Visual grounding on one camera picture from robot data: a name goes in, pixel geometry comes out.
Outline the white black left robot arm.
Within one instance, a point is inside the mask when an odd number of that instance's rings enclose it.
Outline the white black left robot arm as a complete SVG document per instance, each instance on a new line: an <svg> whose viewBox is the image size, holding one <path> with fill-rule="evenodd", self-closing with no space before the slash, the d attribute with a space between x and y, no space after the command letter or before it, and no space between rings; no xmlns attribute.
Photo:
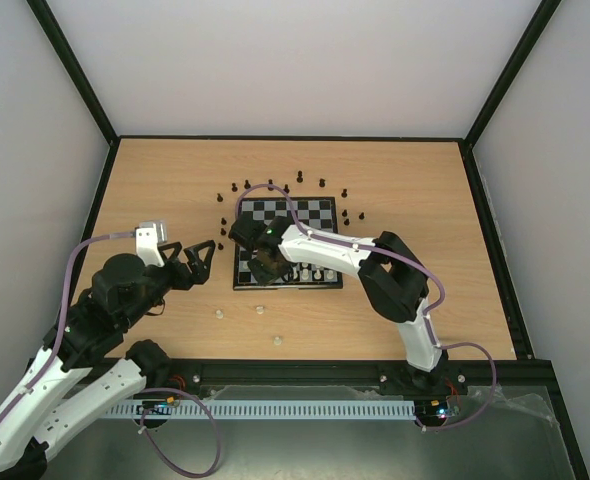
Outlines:
<svg viewBox="0 0 590 480"><path fill-rule="evenodd" d="M74 396L69 391L120 345L125 334L172 290L204 284L216 248L209 240L175 242L144 254L107 259L74 305L45 336L32 363L0 405L0 479L39 479L77 434L128 397L152 394L144 416L191 394L171 388L171 360L151 340L136 342L109 370Z"/></svg>

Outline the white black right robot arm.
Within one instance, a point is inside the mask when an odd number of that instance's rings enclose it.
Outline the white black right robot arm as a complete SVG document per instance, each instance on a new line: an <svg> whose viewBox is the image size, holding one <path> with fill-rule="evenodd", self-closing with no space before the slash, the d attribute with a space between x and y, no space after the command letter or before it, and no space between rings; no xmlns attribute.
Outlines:
<svg viewBox="0 0 590 480"><path fill-rule="evenodd" d="M445 300L445 288L396 234L351 237L313 228L292 216L265 223L244 213L230 227L229 238L254 255L249 269L262 285L305 263L358 279L373 310L397 326L408 381L425 392L445 381L448 354L431 320L431 312Z"/></svg>

